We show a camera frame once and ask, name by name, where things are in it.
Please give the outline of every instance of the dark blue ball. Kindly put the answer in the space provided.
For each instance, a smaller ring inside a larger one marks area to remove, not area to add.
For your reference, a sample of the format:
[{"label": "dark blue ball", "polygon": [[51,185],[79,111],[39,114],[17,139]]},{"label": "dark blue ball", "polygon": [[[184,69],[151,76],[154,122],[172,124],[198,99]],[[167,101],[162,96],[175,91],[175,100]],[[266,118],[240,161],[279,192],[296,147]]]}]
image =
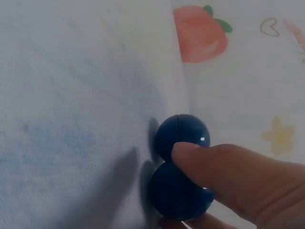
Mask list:
[{"label": "dark blue ball", "polygon": [[164,161],[172,159],[171,153],[176,142],[190,142],[210,147],[210,134],[206,125],[190,114],[174,115],[166,119],[159,127],[154,147]]},{"label": "dark blue ball", "polygon": [[153,174],[148,197],[163,216],[186,221],[197,218],[211,205],[211,191],[194,184],[171,161],[163,163]]}]

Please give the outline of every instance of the finger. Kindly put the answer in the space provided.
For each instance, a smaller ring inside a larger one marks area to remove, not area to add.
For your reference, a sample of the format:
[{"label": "finger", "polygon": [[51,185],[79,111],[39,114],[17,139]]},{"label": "finger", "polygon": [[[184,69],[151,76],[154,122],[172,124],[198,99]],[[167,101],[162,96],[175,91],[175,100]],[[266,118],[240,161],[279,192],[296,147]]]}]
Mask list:
[{"label": "finger", "polygon": [[205,149],[177,143],[172,157],[194,183],[210,188],[219,202],[253,223],[264,208],[280,198],[275,194],[291,172],[286,164],[234,145]]},{"label": "finger", "polygon": [[237,229],[226,224],[210,214],[203,214],[201,217],[186,222],[192,229]]},{"label": "finger", "polygon": [[186,226],[182,222],[164,217],[160,220],[160,227],[162,229],[186,229]]}]

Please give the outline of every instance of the yellow flower print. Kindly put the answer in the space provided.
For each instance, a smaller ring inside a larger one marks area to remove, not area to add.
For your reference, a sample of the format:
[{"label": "yellow flower print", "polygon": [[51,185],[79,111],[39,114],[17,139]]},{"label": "yellow flower print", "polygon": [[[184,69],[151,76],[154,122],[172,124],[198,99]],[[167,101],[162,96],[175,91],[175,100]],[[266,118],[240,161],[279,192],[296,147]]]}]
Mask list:
[{"label": "yellow flower print", "polygon": [[263,132],[262,139],[271,142],[271,152],[278,156],[293,150],[292,137],[294,134],[294,126],[283,126],[281,119],[275,117],[272,120],[271,130]]}]

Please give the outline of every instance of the hand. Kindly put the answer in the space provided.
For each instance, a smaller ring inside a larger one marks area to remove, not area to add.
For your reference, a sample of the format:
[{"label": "hand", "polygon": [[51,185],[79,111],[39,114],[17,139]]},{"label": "hand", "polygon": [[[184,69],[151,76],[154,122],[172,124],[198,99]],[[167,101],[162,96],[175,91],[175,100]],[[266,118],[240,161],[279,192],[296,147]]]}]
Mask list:
[{"label": "hand", "polygon": [[[277,161],[250,150],[220,145],[205,149],[176,143],[173,162],[197,185],[258,229],[305,228],[305,166]],[[234,229],[215,217],[186,222],[193,229]],[[162,229],[185,229],[161,219]]]}]

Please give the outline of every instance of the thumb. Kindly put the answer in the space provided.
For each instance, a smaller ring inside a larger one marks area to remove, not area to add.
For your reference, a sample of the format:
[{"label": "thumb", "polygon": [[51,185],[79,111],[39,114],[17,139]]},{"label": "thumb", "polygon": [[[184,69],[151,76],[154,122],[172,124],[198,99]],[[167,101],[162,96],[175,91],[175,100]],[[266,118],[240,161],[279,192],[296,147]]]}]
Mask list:
[{"label": "thumb", "polygon": [[194,183],[210,188],[216,200],[253,223],[271,217],[274,204],[304,182],[298,179],[300,166],[234,145],[206,149],[176,143],[172,158]]}]

